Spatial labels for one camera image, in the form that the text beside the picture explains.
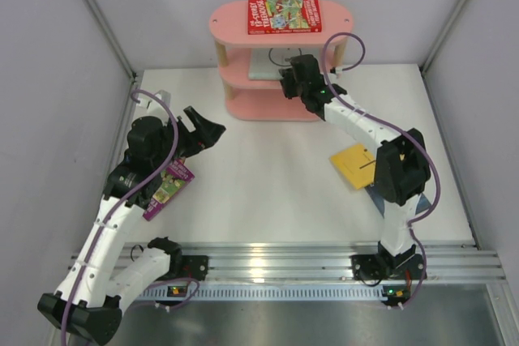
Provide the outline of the pale green hardcover book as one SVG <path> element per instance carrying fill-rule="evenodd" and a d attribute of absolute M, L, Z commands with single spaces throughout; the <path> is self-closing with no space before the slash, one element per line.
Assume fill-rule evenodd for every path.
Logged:
<path fill-rule="evenodd" d="M 279 80 L 281 70 L 290 68 L 290 59 L 302 54 L 301 49 L 253 49 L 248 77 L 252 80 Z"/>

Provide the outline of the red treehouse book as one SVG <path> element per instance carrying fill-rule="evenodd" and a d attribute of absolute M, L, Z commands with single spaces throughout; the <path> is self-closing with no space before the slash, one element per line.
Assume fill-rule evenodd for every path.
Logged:
<path fill-rule="evenodd" d="M 247 0 L 249 35 L 322 32 L 319 0 Z"/>

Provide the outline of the yellow Little Prince book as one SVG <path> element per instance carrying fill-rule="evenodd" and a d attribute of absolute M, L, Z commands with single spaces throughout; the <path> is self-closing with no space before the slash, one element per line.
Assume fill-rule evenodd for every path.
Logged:
<path fill-rule="evenodd" d="M 330 162 L 356 190 L 374 183 L 375 157 L 360 143 L 332 155 Z"/>

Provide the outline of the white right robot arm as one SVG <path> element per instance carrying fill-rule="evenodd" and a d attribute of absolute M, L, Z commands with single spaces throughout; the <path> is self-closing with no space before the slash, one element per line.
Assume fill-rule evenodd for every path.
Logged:
<path fill-rule="evenodd" d="M 422 133 L 411 129 L 407 135 L 370 117 L 336 84 L 327 85 L 318 60 L 311 54 L 290 59 L 280 70 L 285 97 L 298 97 L 310 113 L 345 131 L 375 157 L 374 187 L 383 199 L 383 228 L 377 253 L 358 257 L 357 277 L 376 280 L 397 278 L 405 273 L 415 256 L 416 244 L 408 222 L 417 213 L 420 197 L 431 178 L 431 170 L 413 141 L 424 147 Z"/>

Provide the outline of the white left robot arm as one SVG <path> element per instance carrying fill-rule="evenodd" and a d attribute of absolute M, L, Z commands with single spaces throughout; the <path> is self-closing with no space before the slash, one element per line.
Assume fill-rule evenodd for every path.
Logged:
<path fill-rule="evenodd" d="M 129 306 L 157 281 L 182 274 L 182 247 L 168 237 L 152 239 L 118 276 L 113 271 L 127 238 L 144 218 L 162 184 L 162 172 L 176 159 L 213 147 L 225 126 L 184 110 L 194 125 L 179 117 L 135 119 L 123 159 L 110 173 L 97 216 L 78 258 L 52 293 L 41 295 L 38 311 L 64 335 L 105 345 L 117 332 Z"/>

